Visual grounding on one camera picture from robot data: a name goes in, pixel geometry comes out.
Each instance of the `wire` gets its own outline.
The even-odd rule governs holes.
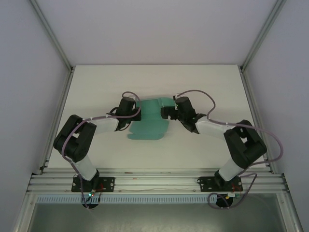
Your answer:
[[[112,112],[114,112],[116,109],[118,109],[118,107],[114,107],[114,108],[110,111],[110,114],[111,114]]]
[[[266,160],[266,161],[255,162],[255,163],[251,164],[249,167],[254,166],[254,165],[257,165],[257,164],[275,162],[275,161],[278,161],[278,160],[280,160],[280,159],[282,158],[282,156],[283,156],[283,145],[282,145],[282,142],[280,141],[280,139],[279,139],[274,133],[272,133],[272,132],[270,132],[270,131],[267,131],[267,130],[265,130],[265,129],[259,128],[259,127],[255,127],[255,126],[249,126],[249,125],[238,124],[238,123],[230,123],[230,122],[220,122],[220,121],[213,120],[213,119],[210,118],[210,114],[211,114],[211,112],[216,108],[216,102],[214,101],[214,99],[212,98],[212,96],[209,95],[208,93],[202,91],[202,90],[191,89],[191,90],[187,90],[187,91],[185,91],[185,92],[182,92],[182,93],[180,93],[180,94],[177,94],[177,97],[179,97],[179,96],[181,96],[181,95],[183,95],[183,94],[185,94],[185,93],[189,93],[189,92],[199,92],[199,93],[203,93],[203,94],[205,94],[207,97],[210,98],[210,100],[212,101],[213,107],[212,107],[212,108],[208,111],[208,113],[206,114],[206,117],[207,117],[207,119],[208,119],[210,122],[215,123],[215,124],[219,124],[219,125],[224,125],[224,126],[225,126],[225,125],[226,125],[226,126],[229,125],[229,126],[235,126],[235,127],[245,127],[245,128],[249,128],[249,129],[254,129],[254,130],[261,131],[261,132],[264,132],[264,133],[269,134],[270,136],[272,136],[272,137],[277,141],[277,143],[278,143],[278,145],[279,145],[279,147],[280,147],[280,153],[279,153],[279,155],[278,155],[276,158],[274,158],[274,159],[272,159],[272,160],[270,159],[270,160]],[[246,171],[246,169],[243,170],[242,172],[240,172],[238,175],[243,174],[245,171]],[[257,174],[256,174],[256,173],[251,173],[251,174],[247,174],[247,175],[241,176],[241,177],[247,177],[247,176],[251,176],[251,175],[255,175],[254,178],[253,178],[253,181],[251,182],[251,184],[250,184],[248,190],[246,191],[246,193],[243,195],[243,197],[241,198],[241,200],[240,200],[236,205],[230,207],[230,206],[228,205],[226,199],[225,199],[222,195],[220,195],[220,194],[218,194],[218,193],[214,193],[214,192],[211,193],[211,194],[208,196],[208,205],[209,205],[211,208],[213,208],[213,209],[231,209],[231,208],[235,208],[235,207],[237,207],[238,205],[240,205],[240,204],[244,201],[244,199],[247,197],[247,195],[248,195],[248,193],[249,193],[249,191],[250,191],[250,189],[251,189],[251,187],[252,187],[252,185],[253,185],[253,183],[254,183],[256,177],[257,177]],[[215,206],[211,205],[211,204],[210,204],[210,196],[212,196],[212,195],[217,195],[217,196],[219,196],[220,198],[222,198],[222,199],[224,200],[224,202],[226,203],[227,208],[218,208],[218,207],[215,207]]]
[[[101,189],[96,189],[96,191],[102,191],[103,190],[103,184],[101,183]]]
[[[238,187],[238,186],[235,186],[235,185],[232,183],[233,193],[235,192],[235,188],[237,188],[237,189],[240,191],[240,196],[241,196],[241,188]]]
[[[210,114],[211,114],[211,112],[216,108],[216,102],[214,101],[214,99],[212,98],[212,96],[209,95],[208,93],[206,93],[206,92],[204,92],[204,91],[202,91],[202,90],[198,90],[198,89],[187,90],[187,91],[185,91],[185,92],[183,92],[183,93],[177,94],[177,96],[181,96],[181,95],[183,95],[183,94],[185,94],[185,93],[189,93],[189,92],[200,92],[200,93],[203,93],[203,94],[205,94],[207,97],[210,98],[210,100],[211,100],[212,103],[213,103],[213,107],[208,111],[208,113],[207,113],[207,115],[206,115],[207,119],[208,119],[210,122],[213,122],[213,123],[219,124],[219,125],[224,125],[224,126],[245,127],[245,128],[249,128],[249,129],[254,129],[254,130],[261,131],[261,132],[264,132],[264,133],[266,133],[266,134],[269,134],[271,137],[273,137],[273,138],[277,141],[277,143],[278,143],[278,145],[279,145],[279,147],[280,147],[280,153],[279,153],[278,157],[276,157],[275,159],[272,159],[272,160],[270,159],[270,160],[266,160],[266,161],[261,161],[261,162],[253,163],[253,164],[250,165],[250,167],[251,167],[251,166],[254,166],[254,165],[257,165],[257,164],[275,162],[275,161],[278,161],[278,160],[280,160],[280,159],[282,158],[282,156],[283,156],[283,145],[282,145],[282,142],[280,141],[280,139],[279,139],[274,133],[272,133],[272,132],[270,132],[270,131],[267,131],[267,130],[265,130],[265,129],[263,129],[263,128],[255,127],[255,126],[244,125],[244,124],[238,124],[238,123],[231,123],[231,122],[220,122],[220,121],[213,120],[213,119],[210,118]]]
[[[189,188],[150,188],[150,189],[141,189],[141,190],[129,190],[129,189],[123,189],[123,188],[116,188],[118,190],[122,191],[130,191],[130,192],[144,192],[144,191],[152,191],[152,190],[186,190]]]
[[[98,202],[101,202],[101,195],[102,195],[102,192],[103,192],[103,189],[104,189],[104,187],[103,187],[103,184],[101,183],[101,192],[100,192],[100,195],[98,196]]]
[[[122,94],[122,97],[124,97],[125,94],[127,93],[130,93],[130,94],[133,94],[139,101],[140,103],[140,106],[139,106],[139,109],[137,110],[137,112],[133,115],[130,115],[130,116],[111,116],[111,115],[104,115],[104,116],[98,116],[98,117],[93,117],[93,118],[87,118],[87,119],[84,119],[83,121],[81,121],[80,124],[78,124],[73,130],[72,132],[68,135],[67,139],[65,140],[63,146],[62,146],[62,149],[61,149],[61,155],[62,155],[62,158],[64,158],[67,162],[70,163],[70,165],[72,166],[72,168],[74,169],[74,171],[77,173],[77,176],[79,177],[80,181],[81,181],[81,194],[82,194],[82,199],[83,199],[83,202],[86,206],[86,209],[88,209],[88,205],[87,205],[87,202],[86,202],[86,199],[85,199],[85,196],[84,196],[84,188],[83,188],[83,177],[82,175],[79,173],[78,169],[75,167],[74,163],[72,162],[71,159],[67,158],[64,154],[64,151],[65,151],[65,148],[70,140],[70,138],[74,135],[74,133],[86,122],[88,121],[94,121],[94,120],[99,120],[99,119],[104,119],[104,118],[131,118],[131,117],[135,117],[136,115],[138,115],[140,113],[140,110],[141,110],[141,100],[139,98],[139,96],[137,96],[135,93],[131,92],[131,91],[126,91]]]

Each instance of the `robotic arm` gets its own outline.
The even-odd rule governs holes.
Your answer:
[[[175,98],[176,107],[161,109],[165,119],[179,120],[190,132],[208,134],[226,141],[231,158],[215,173],[216,185],[223,189],[239,173],[247,169],[259,157],[266,153],[267,148],[261,137],[254,129],[219,125],[210,122],[205,114],[197,114],[188,97]],[[247,120],[238,124],[250,125]]]
[[[136,101],[129,97],[123,97],[118,107],[113,108],[107,117],[101,120],[88,121],[84,123],[72,136],[64,150],[67,158],[71,159],[73,165],[81,174],[83,180],[90,182],[92,189],[98,189],[99,172],[92,165],[87,153],[89,151],[93,136],[96,134],[121,131],[126,124],[132,121],[140,121],[141,113],[131,118],[116,118],[117,116],[130,116],[137,113]],[[83,119],[77,115],[71,115],[60,133],[54,141],[54,148],[61,154],[65,140],[68,138],[73,129],[80,124]]]

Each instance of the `green cloth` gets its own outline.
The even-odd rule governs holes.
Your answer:
[[[174,106],[172,98],[157,98],[141,101],[141,121],[134,121],[128,134],[133,140],[158,140],[168,131],[169,121],[161,117],[161,108]]]

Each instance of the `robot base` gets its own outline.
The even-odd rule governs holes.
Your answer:
[[[96,192],[114,192],[115,177],[99,177],[98,186],[101,186],[101,184],[103,185],[103,189],[99,187],[98,189],[95,189]],[[90,181],[83,180],[83,189],[84,192],[91,192],[92,183]],[[81,192],[81,181],[78,176],[73,178],[71,191]]]
[[[225,182],[223,186],[218,186],[214,176],[201,176],[197,183],[201,188],[201,192],[233,192],[243,191],[241,178],[235,176],[232,180]]]

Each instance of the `purple cable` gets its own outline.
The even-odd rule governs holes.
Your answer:
[[[72,160],[68,159],[68,158],[65,156],[64,150],[65,150],[65,148],[66,148],[66,146],[67,146],[67,144],[68,144],[70,138],[74,135],[74,133],[75,133],[84,123],[86,123],[86,122],[88,122],[88,121],[94,121],[94,120],[104,119],[104,118],[107,118],[107,117],[108,117],[108,118],[110,118],[110,117],[112,117],[112,118],[131,118],[131,117],[135,117],[136,115],[138,115],[138,114],[140,113],[140,109],[141,109],[141,100],[140,100],[140,98],[139,98],[135,93],[130,92],[130,91],[124,92],[124,93],[122,94],[122,97],[124,97],[124,95],[127,94],[127,93],[133,94],[133,95],[139,100],[140,107],[139,107],[139,109],[137,110],[137,112],[136,112],[135,114],[130,115],[130,116],[110,116],[110,115],[106,116],[106,115],[104,115],[104,116],[98,116],[98,117],[93,117],[93,118],[84,119],[80,124],[78,124],[78,125],[72,130],[72,132],[69,134],[69,136],[68,136],[67,139],[65,140],[65,142],[64,142],[64,144],[63,144],[63,147],[62,147],[62,149],[61,149],[62,158],[64,158],[67,162],[70,163],[70,165],[71,165],[72,168],[75,170],[75,172],[77,173],[77,175],[78,175],[78,177],[79,177],[79,179],[80,179],[80,181],[81,181],[82,199],[83,199],[83,202],[84,202],[86,208],[89,208],[89,207],[88,207],[88,205],[87,205],[87,202],[86,202],[86,199],[85,199],[85,196],[84,196],[83,177],[82,177],[82,175],[79,173],[79,171],[77,170],[77,168],[75,167],[75,165],[74,165],[74,163],[72,162]]]
[[[208,93],[206,93],[206,92],[204,92],[202,90],[198,90],[198,89],[187,90],[187,91],[185,91],[183,93],[177,94],[177,96],[181,96],[181,95],[183,95],[185,93],[189,93],[189,92],[200,92],[200,93],[203,93],[207,97],[210,98],[210,100],[213,103],[213,107],[208,111],[208,113],[206,115],[207,119],[210,122],[213,122],[213,123],[216,123],[216,124],[219,124],[219,125],[224,125],[224,126],[245,127],[245,128],[249,128],[249,129],[254,129],[254,130],[261,131],[261,132],[269,134],[271,137],[273,137],[277,141],[277,143],[278,143],[278,145],[280,147],[280,153],[279,153],[278,157],[276,157],[275,159],[272,159],[272,160],[270,159],[270,160],[266,160],[266,161],[261,161],[261,162],[253,163],[253,164],[250,165],[250,167],[254,166],[254,165],[257,165],[257,164],[275,162],[275,161],[278,161],[278,160],[280,160],[282,158],[282,156],[283,156],[283,145],[282,145],[282,142],[280,141],[280,139],[274,133],[272,133],[270,131],[267,131],[265,129],[259,128],[259,127],[254,127],[254,126],[249,126],[249,125],[244,125],[244,124],[238,124],[238,123],[220,122],[220,121],[213,120],[213,119],[210,118],[210,114],[216,108],[216,102],[214,101],[212,96],[209,95]]]
[[[238,123],[220,122],[220,121],[216,121],[216,120],[210,119],[210,114],[211,114],[211,112],[216,108],[216,102],[214,101],[214,99],[212,98],[212,96],[209,95],[208,93],[202,91],[202,90],[192,89],[192,90],[187,90],[187,91],[185,91],[185,92],[182,92],[182,93],[180,93],[180,94],[177,94],[177,97],[179,97],[179,96],[181,96],[181,95],[183,95],[183,94],[185,94],[185,93],[189,93],[189,92],[200,92],[200,93],[203,93],[203,94],[205,94],[207,97],[210,98],[210,100],[211,100],[212,103],[213,103],[213,107],[208,111],[208,113],[207,113],[207,115],[206,115],[207,119],[208,119],[210,122],[213,122],[213,123],[216,123],[216,124],[219,124],[219,125],[224,125],[224,126],[225,126],[225,125],[226,125],[226,126],[229,125],[229,126],[235,126],[235,127],[245,127],[245,128],[249,128],[249,129],[254,129],[254,130],[261,131],[261,132],[264,132],[264,133],[269,134],[270,136],[272,136],[272,137],[277,141],[277,143],[278,143],[278,145],[279,145],[279,147],[280,147],[280,153],[279,153],[278,157],[276,157],[276,158],[274,158],[274,159],[272,159],[272,160],[266,160],[266,161],[260,161],[260,162],[253,163],[253,164],[250,165],[250,167],[251,167],[251,166],[254,166],[254,165],[257,165],[257,164],[275,162],[275,161],[278,161],[278,160],[280,160],[280,159],[282,158],[282,156],[283,156],[283,145],[282,145],[282,142],[280,141],[280,139],[279,139],[274,133],[272,133],[272,132],[270,132],[270,131],[267,131],[267,130],[265,130],[265,129],[259,128],[259,127],[254,127],[254,126],[249,126],[249,125],[244,125],[244,124],[238,124]],[[248,193],[249,193],[249,191],[250,191],[250,189],[251,189],[251,187],[252,187],[252,185],[253,185],[253,183],[254,183],[256,177],[257,177],[257,174],[256,174],[256,173],[251,173],[251,174],[247,174],[247,175],[241,176],[241,177],[248,177],[248,176],[251,176],[251,175],[255,175],[255,177],[253,178],[253,181],[251,182],[251,184],[250,184],[248,190],[246,191],[246,193],[243,195],[242,199],[241,199],[236,205],[231,206],[231,207],[227,207],[227,208],[217,208],[217,207],[215,207],[215,206],[212,206],[212,205],[210,204],[210,197],[211,197],[212,195],[217,195],[217,196],[219,196],[220,198],[222,198],[222,199],[224,200],[224,202],[226,203],[226,205],[228,206],[228,203],[227,203],[226,199],[225,199],[222,195],[217,194],[217,193],[214,193],[214,192],[211,193],[211,194],[208,196],[208,205],[209,205],[211,208],[213,208],[213,209],[231,209],[231,208],[235,208],[236,206],[240,205],[240,204],[243,202],[243,200],[246,198],[246,196],[248,195]]]

